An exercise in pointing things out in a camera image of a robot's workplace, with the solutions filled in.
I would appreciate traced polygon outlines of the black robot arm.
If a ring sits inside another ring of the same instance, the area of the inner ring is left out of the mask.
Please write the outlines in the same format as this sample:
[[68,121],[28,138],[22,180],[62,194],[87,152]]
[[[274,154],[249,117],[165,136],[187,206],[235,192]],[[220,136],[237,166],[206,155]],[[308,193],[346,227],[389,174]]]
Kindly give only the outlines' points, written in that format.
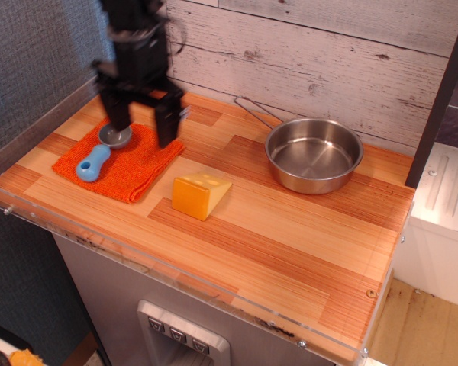
[[96,84],[111,125],[111,135],[131,125],[129,106],[136,102],[154,109],[160,148],[178,136],[184,91],[170,81],[166,24],[161,1],[102,1],[114,60],[94,61]]

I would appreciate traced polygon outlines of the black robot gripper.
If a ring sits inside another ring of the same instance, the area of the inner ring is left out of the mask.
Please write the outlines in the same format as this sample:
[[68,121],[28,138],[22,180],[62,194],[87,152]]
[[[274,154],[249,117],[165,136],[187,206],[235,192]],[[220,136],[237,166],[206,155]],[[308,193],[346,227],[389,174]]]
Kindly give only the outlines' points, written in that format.
[[109,30],[113,61],[94,60],[97,87],[110,124],[116,131],[131,125],[133,101],[155,109],[159,147],[178,136],[184,117],[183,90],[167,77],[169,51],[164,30]]

